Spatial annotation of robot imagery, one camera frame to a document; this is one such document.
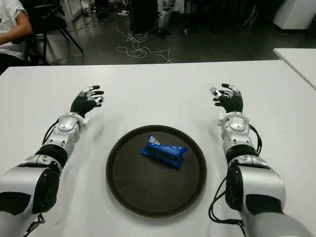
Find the right robot hand black silver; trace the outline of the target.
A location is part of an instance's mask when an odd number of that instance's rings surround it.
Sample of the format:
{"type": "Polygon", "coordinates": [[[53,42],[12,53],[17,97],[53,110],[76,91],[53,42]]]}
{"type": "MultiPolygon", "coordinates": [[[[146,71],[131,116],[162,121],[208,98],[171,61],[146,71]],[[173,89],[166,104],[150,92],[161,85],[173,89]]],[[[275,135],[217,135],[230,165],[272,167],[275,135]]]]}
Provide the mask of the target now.
{"type": "Polygon", "coordinates": [[[221,86],[225,88],[225,90],[218,90],[215,87],[210,88],[210,92],[214,96],[214,105],[224,108],[226,113],[242,113],[243,98],[241,91],[231,84],[223,83],[221,86]]]}

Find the left robot hand black silver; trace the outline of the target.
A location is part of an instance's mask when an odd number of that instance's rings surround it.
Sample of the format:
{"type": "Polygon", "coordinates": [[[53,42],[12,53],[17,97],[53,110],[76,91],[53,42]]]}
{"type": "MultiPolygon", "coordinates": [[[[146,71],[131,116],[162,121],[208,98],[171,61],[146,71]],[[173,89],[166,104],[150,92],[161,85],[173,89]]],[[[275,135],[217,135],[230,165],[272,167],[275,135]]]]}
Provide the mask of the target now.
{"type": "Polygon", "coordinates": [[[99,85],[85,88],[72,102],[70,112],[85,117],[85,115],[94,108],[102,106],[104,93],[104,91],[100,90],[99,85]]]}

